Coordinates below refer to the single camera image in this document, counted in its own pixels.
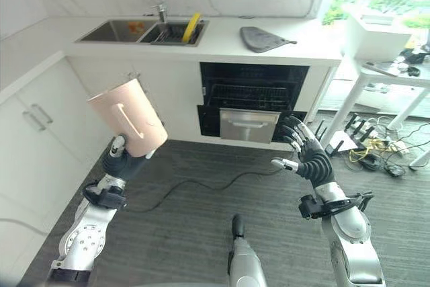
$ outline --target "white table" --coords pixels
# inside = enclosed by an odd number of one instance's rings
[[[354,106],[355,101],[358,99],[364,87],[371,82],[385,83],[385,84],[397,84],[397,85],[410,85],[413,87],[421,87],[423,90],[414,98],[414,100],[405,108],[395,119],[388,125],[390,129],[396,128],[396,125],[400,124],[406,117],[412,112],[412,110],[419,104],[419,102],[430,92],[430,66],[429,65],[417,65],[417,68],[421,70],[419,77],[409,77],[407,73],[400,74],[397,77],[385,75],[376,71],[365,69],[361,67],[361,64],[350,60],[351,66],[358,72],[358,79],[355,82],[352,90],[349,92],[345,102],[341,109],[336,113],[335,118],[331,122],[331,125],[327,128],[325,135],[321,139],[321,145],[326,147],[334,133],[341,128],[342,122],[347,117],[351,108]]]

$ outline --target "cabinet handle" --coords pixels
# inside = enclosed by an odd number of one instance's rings
[[[46,130],[46,127],[41,123],[31,112],[24,111],[22,113],[22,116],[24,119],[27,120],[27,122],[38,132],[41,132],[43,130]]]
[[[126,135],[143,139],[143,133],[136,129],[132,121],[126,115],[126,112],[124,111],[124,104],[114,104],[111,107],[111,111],[116,120],[120,123],[121,127],[125,130]]]
[[[51,124],[54,122],[54,120],[52,120],[52,118],[49,116],[49,114],[47,114],[46,111],[43,110],[42,107],[39,106],[38,104],[32,104],[31,109],[33,111],[36,111],[37,114],[43,116],[43,118],[45,119],[45,122],[47,124]]]
[[[264,126],[267,126],[266,122],[246,122],[246,121],[232,121],[229,120],[229,122],[231,122],[233,124],[233,126],[236,127],[242,127],[242,128],[263,128]]]

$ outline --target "kitchen sink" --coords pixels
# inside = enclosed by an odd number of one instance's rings
[[[170,46],[197,46],[207,22],[199,22],[188,43],[182,42],[182,35],[188,22],[167,22],[155,24],[140,40],[141,43]]]
[[[78,42],[137,42],[157,20],[108,20]]]
[[[208,22],[200,21],[188,43],[182,36],[188,22],[158,20],[108,20],[77,42],[139,43],[150,45],[197,46]]]

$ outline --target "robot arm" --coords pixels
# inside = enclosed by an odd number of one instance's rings
[[[363,213],[373,195],[346,196],[336,182],[329,158],[309,128],[295,117],[286,118],[285,122],[288,142],[291,144],[297,136],[303,142],[300,150],[296,149],[300,162],[282,158],[271,162],[312,183],[316,198],[304,196],[299,209],[304,218],[322,218],[337,285],[385,287],[380,261],[370,241],[370,222]]]
[[[103,156],[106,175],[88,184],[75,221],[59,244],[60,256],[51,265],[49,286],[86,286],[94,259],[105,245],[105,233],[115,213],[126,205],[126,182],[135,178],[167,133],[134,79],[96,95],[89,103],[117,134]]]
[[[86,286],[94,259],[105,245],[106,229],[115,213],[125,207],[126,182],[142,169],[153,151],[131,157],[124,149],[126,137],[117,136],[103,156],[105,176],[83,188],[84,199],[75,221],[59,243],[60,256],[51,265],[49,286]]]

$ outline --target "window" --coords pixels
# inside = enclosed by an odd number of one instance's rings
[[[408,47],[420,46],[427,41],[430,0],[332,0],[322,22],[339,41],[344,34],[345,19],[350,10],[392,16],[394,25],[404,26],[412,32]]]

